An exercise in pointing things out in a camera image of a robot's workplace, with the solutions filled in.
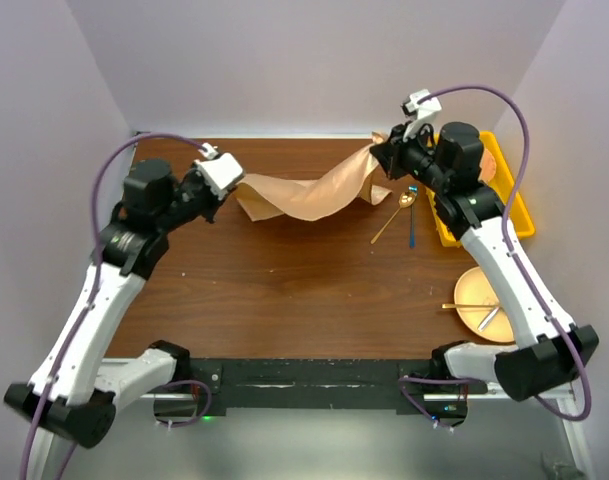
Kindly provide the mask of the peach satin napkin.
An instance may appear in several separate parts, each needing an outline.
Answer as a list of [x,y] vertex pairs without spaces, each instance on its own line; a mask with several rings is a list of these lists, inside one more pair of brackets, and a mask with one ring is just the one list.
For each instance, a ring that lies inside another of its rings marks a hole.
[[248,174],[234,197],[251,221],[281,215],[313,222],[331,216],[356,199],[382,203],[391,190],[373,183],[378,161],[365,146],[314,180],[287,180]]

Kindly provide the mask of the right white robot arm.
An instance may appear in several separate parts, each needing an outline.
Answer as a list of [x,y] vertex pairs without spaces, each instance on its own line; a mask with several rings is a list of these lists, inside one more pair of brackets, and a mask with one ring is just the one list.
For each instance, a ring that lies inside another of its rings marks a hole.
[[548,291],[512,222],[503,217],[504,202],[480,181],[485,147],[479,131],[450,122],[435,134],[425,124],[405,138],[406,128],[395,126],[386,141],[371,146],[371,154],[388,178],[410,175],[433,191],[439,219],[486,276],[514,337],[511,347],[460,342],[435,350],[432,386],[450,393],[465,379],[492,381],[524,401],[585,378],[598,334],[590,325],[577,325]]

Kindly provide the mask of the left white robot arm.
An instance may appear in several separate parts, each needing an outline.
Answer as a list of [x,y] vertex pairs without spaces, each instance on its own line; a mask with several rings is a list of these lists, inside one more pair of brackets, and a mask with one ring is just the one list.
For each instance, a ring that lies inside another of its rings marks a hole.
[[140,396],[162,386],[184,390],[192,378],[190,353],[167,341],[154,342],[117,373],[103,373],[100,365],[130,304],[168,251],[169,233],[198,217],[213,222],[243,176],[229,153],[194,161],[182,179],[162,159],[137,163],[100,233],[101,257],[89,265],[64,330],[30,380],[8,387],[5,404],[90,449]]

